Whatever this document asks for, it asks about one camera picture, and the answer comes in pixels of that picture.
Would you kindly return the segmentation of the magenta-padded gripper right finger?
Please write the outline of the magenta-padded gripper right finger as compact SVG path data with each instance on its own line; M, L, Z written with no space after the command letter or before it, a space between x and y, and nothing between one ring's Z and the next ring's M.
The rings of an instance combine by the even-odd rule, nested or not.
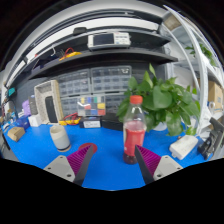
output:
M145 184L160 180L182 169L182 166L170 156L159 156L139 145L135 146L135 156Z

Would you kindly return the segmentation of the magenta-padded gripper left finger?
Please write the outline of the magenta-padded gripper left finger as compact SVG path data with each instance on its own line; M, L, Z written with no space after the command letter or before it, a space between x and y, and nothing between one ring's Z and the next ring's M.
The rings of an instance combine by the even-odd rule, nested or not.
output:
M87 143L69 156L59 155L44 170L81 186L94 153L94 144Z

